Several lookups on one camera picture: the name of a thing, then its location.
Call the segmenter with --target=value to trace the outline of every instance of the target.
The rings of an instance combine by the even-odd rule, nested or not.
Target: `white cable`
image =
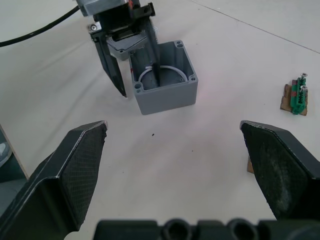
[[[174,66],[160,66],[161,69],[171,69],[173,71],[176,71],[178,74],[180,74],[180,76],[183,78],[183,80],[185,82],[188,81],[188,78],[187,76],[184,74],[183,71],[181,71],[180,69],[174,67]],[[139,79],[138,79],[138,82],[141,82],[141,79],[148,73],[148,72],[151,72],[152,71],[152,66],[146,66],[145,67],[145,71],[143,73],[141,73],[141,75],[139,76]]]

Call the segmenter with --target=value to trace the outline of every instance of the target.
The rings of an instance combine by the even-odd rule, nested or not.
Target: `white floor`
[[[316,5],[313,0],[304,2]],[[29,8],[40,11],[36,3],[31,1]],[[74,6],[68,2],[63,12],[59,5],[55,13],[55,5],[50,4],[47,14],[25,20],[23,31],[34,31],[32,22],[39,28],[39,23],[45,25]],[[241,120],[288,129],[320,159],[320,54],[196,2],[155,0],[154,4],[159,42],[182,40],[197,73],[193,106],[141,115],[132,93],[129,63],[120,64],[128,93],[123,98],[104,73],[86,32],[88,20],[80,12],[46,33],[0,48],[0,123],[29,175],[68,130],[108,121],[99,179],[86,220],[68,240],[91,239],[100,219],[148,218],[163,223],[182,217],[195,223],[242,217],[255,223],[274,218],[254,176],[246,172],[248,153],[239,130]],[[260,4],[272,6],[269,1]],[[239,11],[244,15],[246,9]],[[254,15],[262,18],[259,11],[258,6],[248,11],[249,24],[255,24]],[[283,14],[297,16],[290,11]],[[11,17],[9,24],[22,25],[23,21]],[[281,31],[288,23],[277,20],[265,19]],[[296,35],[292,35],[297,38],[303,29],[318,29],[294,27]],[[287,37],[285,32],[273,33]],[[297,43],[320,49],[317,34],[310,30],[305,38],[299,37],[305,41]],[[306,117],[279,109],[284,85],[302,72],[309,75]]]

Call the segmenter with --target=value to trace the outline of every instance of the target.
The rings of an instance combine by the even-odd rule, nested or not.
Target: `black cable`
[[[23,35],[23,36],[20,36],[20,37],[17,37],[17,38],[14,38],[14,39],[11,39],[11,40],[8,40],[8,41],[2,41],[0,42],[0,48],[1,47],[5,47],[5,46],[9,46],[9,45],[12,45],[12,44],[16,44],[16,43],[19,43],[19,42],[22,42],[24,40],[27,40],[27,39],[30,39],[34,36],[37,36],[39,34],[42,34],[44,33],[45,31],[49,30],[49,29],[52,29],[54,26],[58,25],[59,23],[61,23],[62,21],[66,20],[67,18],[69,18],[72,14],[76,13],[77,11],[79,10],[79,6],[76,6],[74,9],[72,9],[71,11],[67,12],[65,15],[63,15],[62,17],[59,17],[57,20],[49,23],[48,25],[36,30],[36,31],[33,31],[31,33],[28,33],[26,35]]]

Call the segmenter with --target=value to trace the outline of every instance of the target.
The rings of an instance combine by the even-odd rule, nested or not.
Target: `wooden block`
[[[254,168],[252,167],[252,163],[251,163],[250,157],[248,157],[248,165],[246,167],[246,170],[249,173],[255,174]]]
[[[284,86],[284,93],[283,93],[283,97],[281,100],[281,106],[280,106],[280,109],[288,111],[288,112],[292,111],[292,107],[290,105],[291,89],[292,89],[292,86],[289,84],[286,84]],[[300,113],[303,116],[307,115],[307,112],[308,112],[307,105],[308,105],[308,92],[306,93],[306,96],[305,96],[305,109],[303,110],[303,112]]]

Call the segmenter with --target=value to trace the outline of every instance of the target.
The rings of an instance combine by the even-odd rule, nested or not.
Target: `textured gripper pad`
[[[86,132],[62,173],[62,185],[79,227],[95,191],[105,137],[106,129],[101,127]]]
[[[274,216],[291,217],[309,184],[308,175],[272,132],[249,124],[241,130],[256,181]]]

